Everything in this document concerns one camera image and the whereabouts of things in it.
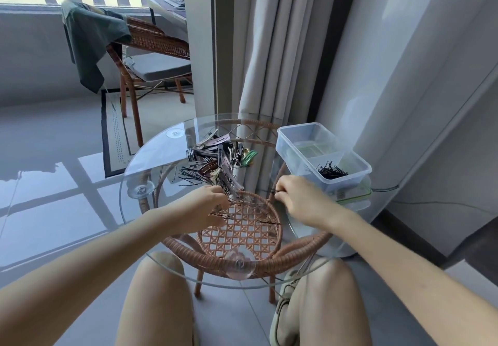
hand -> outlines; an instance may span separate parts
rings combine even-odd
[[[157,209],[168,216],[171,235],[191,234],[208,227],[222,227],[226,221],[210,215],[215,207],[230,207],[227,195],[221,186],[203,186],[189,192],[182,198]]]
[[[303,224],[332,233],[339,221],[357,216],[300,176],[282,176],[276,185],[275,198]]]

rug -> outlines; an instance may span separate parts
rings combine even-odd
[[[138,96],[145,91],[137,91]],[[148,94],[139,100],[143,142],[182,121],[195,118],[194,95],[185,94],[182,104],[178,93],[165,91]],[[102,91],[103,166],[107,177],[124,173],[139,150],[136,140],[132,104],[127,98],[127,117],[121,116],[119,91]]]

thigh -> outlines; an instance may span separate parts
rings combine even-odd
[[[299,282],[298,290],[303,290],[299,310],[302,346],[371,345],[358,284],[344,261],[335,259],[319,267]]]
[[[155,252],[153,257],[183,273],[175,255]],[[192,346],[193,322],[192,297],[185,279],[146,257],[128,289],[115,344]]]

forearm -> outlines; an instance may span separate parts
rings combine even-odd
[[[329,231],[370,264],[437,344],[498,344],[495,307],[359,216],[348,216]]]
[[[0,290],[2,344],[55,343],[117,277],[168,236],[167,220],[148,211]]]

green cloth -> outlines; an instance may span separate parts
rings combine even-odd
[[[132,40],[126,16],[83,3],[64,1],[62,22],[80,83],[98,93],[103,76],[96,64],[106,54],[107,45]]]

